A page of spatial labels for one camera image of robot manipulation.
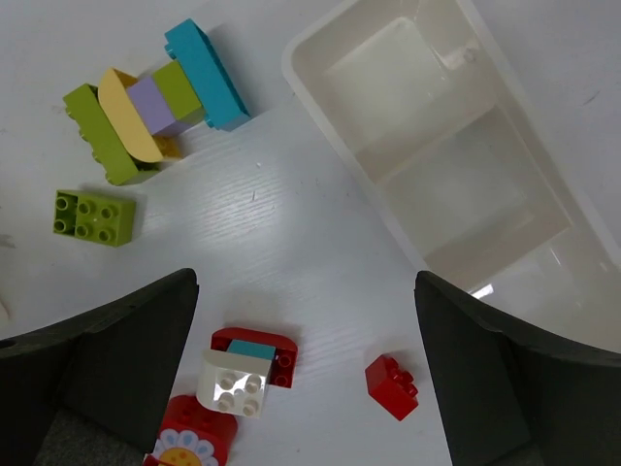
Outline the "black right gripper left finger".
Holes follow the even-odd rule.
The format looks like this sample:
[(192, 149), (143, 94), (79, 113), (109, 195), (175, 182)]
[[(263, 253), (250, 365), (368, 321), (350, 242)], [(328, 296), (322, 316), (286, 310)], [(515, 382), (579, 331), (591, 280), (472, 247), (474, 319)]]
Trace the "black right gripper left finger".
[(140, 465), (154, 447), (198, 300), (185, 268), (1, 342), (4, 465)]

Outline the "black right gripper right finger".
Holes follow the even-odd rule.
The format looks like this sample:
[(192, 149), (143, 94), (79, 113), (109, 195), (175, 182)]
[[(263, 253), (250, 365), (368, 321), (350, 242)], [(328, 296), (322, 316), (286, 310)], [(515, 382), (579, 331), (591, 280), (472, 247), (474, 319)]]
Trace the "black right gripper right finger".
[(418, 273), (414, 300), (455, 465), (617, 465), (620, 356)]

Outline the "flower printed lego brick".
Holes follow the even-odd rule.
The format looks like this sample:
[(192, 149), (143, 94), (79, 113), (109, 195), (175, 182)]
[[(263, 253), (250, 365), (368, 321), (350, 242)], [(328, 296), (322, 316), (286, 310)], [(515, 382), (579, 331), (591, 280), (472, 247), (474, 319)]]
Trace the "flower printed lego brick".
[(238, 432), (233, 415), (203, 407), (194, 395), (169, 400), (152, 453), (144, 465), (226, 465)]

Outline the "small red lego brick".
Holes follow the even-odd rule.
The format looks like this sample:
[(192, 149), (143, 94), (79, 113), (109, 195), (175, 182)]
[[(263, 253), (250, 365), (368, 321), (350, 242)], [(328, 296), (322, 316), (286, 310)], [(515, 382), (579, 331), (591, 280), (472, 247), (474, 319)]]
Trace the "small red lego brick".
[(390, 415), (404, 420), (418, 407), (413, 375), (388, 354), (380, 355), (365, 369), (369, 395)]

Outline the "white curved lego brick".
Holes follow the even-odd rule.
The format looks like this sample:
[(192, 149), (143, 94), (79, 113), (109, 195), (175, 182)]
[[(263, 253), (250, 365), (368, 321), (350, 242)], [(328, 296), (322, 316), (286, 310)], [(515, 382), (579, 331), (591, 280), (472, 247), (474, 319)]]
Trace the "white curved lego brick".
[(208, 410), (259, 418), (271, 368), (268, 359), (205, 349), (196, 398)]

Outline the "green square lego brick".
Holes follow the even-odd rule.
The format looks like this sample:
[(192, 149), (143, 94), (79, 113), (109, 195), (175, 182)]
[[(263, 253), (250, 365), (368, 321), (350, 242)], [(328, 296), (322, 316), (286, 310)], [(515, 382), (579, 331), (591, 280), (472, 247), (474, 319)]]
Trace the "green square lego brick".
[(136, 202), (83, 190), (56, 191), (53, 232), (108, 247), (132, 241)]

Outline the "red curved lego brick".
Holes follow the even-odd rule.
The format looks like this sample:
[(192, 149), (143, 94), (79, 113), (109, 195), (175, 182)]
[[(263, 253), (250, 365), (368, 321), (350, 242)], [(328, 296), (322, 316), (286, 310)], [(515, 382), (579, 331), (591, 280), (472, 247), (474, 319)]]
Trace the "red curved lego brick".
[(268, 384), (291, 388), (298, 357), (296, 343), (279, 334), (242, 327), (225, 327), (212, 334), (211, 349), (227, 352), (233, 340), (243, 340), (276, 348)]

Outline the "small teal lego brick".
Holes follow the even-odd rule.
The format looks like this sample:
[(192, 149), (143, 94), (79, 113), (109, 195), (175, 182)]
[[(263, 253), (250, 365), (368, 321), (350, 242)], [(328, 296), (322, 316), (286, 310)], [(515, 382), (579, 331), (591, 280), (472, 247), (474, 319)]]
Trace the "small teal lego brick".
[(276, 348), (269, 345), (263, 345), (243, 340), (233, 340), (227, 352), (250, 357), (256, 357), (272, 361), (275, 358)]

